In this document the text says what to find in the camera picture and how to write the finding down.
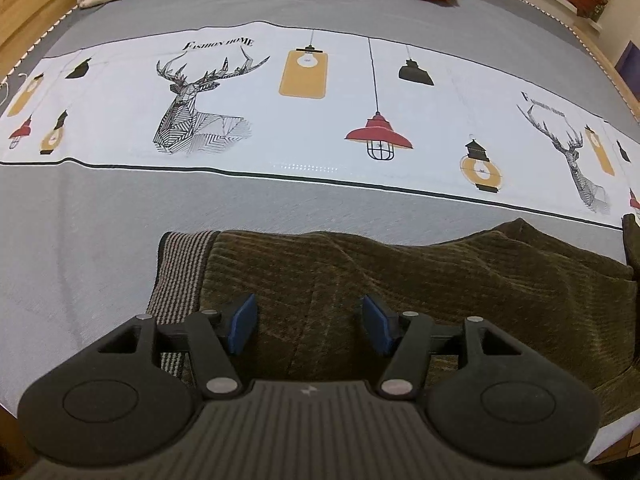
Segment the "brown corduroy pants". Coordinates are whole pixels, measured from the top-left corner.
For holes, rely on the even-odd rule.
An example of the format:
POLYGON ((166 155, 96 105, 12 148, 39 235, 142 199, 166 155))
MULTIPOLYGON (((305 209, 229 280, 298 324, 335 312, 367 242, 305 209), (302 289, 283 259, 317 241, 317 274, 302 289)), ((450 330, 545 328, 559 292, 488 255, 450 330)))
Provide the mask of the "brown corduroy pants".
POLYGON ((372 295, 454 325, 487 318, 584 382, 605 424, 639 406, 639 227, 625 260, 587 252, 522 219, 431 246, 330 232, 168 232, 148 310, 158 322, 250 292, 259 307, 257 378, 329 382, 373 374, 360 322, 372 295))

